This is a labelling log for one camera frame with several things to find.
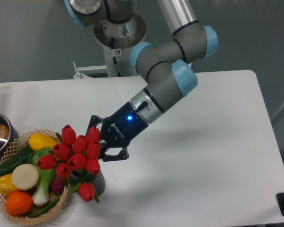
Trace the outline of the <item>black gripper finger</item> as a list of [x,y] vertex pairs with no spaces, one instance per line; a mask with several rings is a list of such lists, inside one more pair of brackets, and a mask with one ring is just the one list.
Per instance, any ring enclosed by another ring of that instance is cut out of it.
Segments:
[[[101,151],[99,158],[103,160],[103,162],[110,162],[110,161],[121,161],[127,160],[129,158],[129,153],[127,147],[120,142],[101,142]],[[110,148],[121,148],[120,152],[117,155],[109,155],[106,152]]]
[[97,129],[99,129],[99,132],[100,132],[100,135],[102,133],[102,126],[103,126],[103,121],[104,121],[104,118],[98,116],[98,115],[92,115],[91,118],[90,118],[90,121],[89,121],[89,124],[88,124],[88,127],[87,127],[87,131],[86,131],[86,136],[89,132],[89,130],[92,128],[92,127],[95,127]]

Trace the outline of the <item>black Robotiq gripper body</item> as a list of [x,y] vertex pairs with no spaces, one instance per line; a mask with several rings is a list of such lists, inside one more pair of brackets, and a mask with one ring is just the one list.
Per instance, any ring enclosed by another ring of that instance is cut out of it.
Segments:
[[140,111],[148,105],[147,101],[143,101],[134,108],[131,102],[127,102],[114,114],[104,118],[100,138],[106,143],[102,150],[125,148],[133,138],[145,130],[149,124],[142,118]]

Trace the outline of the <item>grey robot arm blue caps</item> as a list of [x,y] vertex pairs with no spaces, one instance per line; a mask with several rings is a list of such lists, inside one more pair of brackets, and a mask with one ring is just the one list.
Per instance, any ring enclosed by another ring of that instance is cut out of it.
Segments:
[[114,114],[89,122],[101,125],[99,158],[125,160],[131,140],[197,86],[190,64],[217,51],[217,33],[199,24],[187,0],[159,1],[173,37],[159,46],[144,41],[146,24],[130,0],[67,0],[65,6],[76,26],[93,25],[109,77],[139,75],[147,83]]

